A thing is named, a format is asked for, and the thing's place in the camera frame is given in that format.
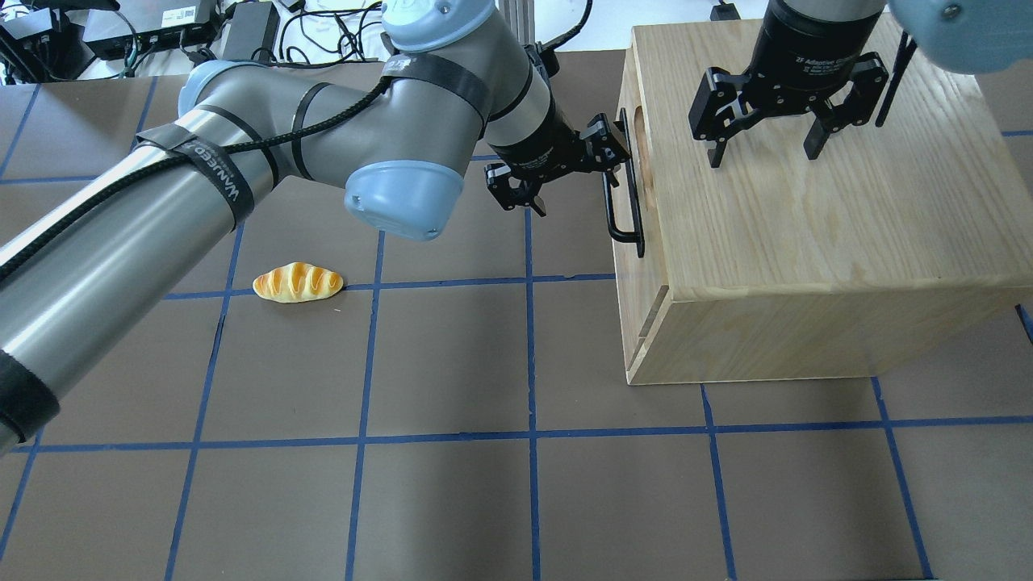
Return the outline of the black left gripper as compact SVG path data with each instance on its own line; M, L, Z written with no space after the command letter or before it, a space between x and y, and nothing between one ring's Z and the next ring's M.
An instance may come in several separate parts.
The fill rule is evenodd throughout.
M623 133L608 115L594 115L576 130L557 104L550 104L530 135L513 144L489 140L488 147L506 164L484 166L488 192L503 210L530 208L540 217L547 215L540 198L543 183L574 172L605 172L631 159Z

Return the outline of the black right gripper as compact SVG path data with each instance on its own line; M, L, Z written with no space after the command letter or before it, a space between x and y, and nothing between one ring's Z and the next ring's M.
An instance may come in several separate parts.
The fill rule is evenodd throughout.
M867 124L889 78L878 52L864 51L872 32L871 1L770 1L749 64L705 70L689 110L709 166L720 169L744 122L815 114L803 144L811 161L832 135Z

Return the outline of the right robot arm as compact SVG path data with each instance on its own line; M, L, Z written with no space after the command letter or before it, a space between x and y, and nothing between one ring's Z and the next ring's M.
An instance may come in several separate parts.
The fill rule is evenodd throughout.
M885 124L912 59L951 73L993 73L1032 55L1029 1L770 1L746 68L709 67L688 124L719 169L739 133L766 119L814 117L815 161L848 126Z

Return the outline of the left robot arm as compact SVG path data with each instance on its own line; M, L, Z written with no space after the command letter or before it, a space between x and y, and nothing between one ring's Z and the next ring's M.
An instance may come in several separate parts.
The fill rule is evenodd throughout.
M625 122L564 118L545 49L491 1L385 1L392 56L368 92L250 61L192 70L178 118L2 247L2 451L60 401L287 177L345 191L365 224L413 241L446 227L478 142L487 187L533 208L543 184L630 158Z

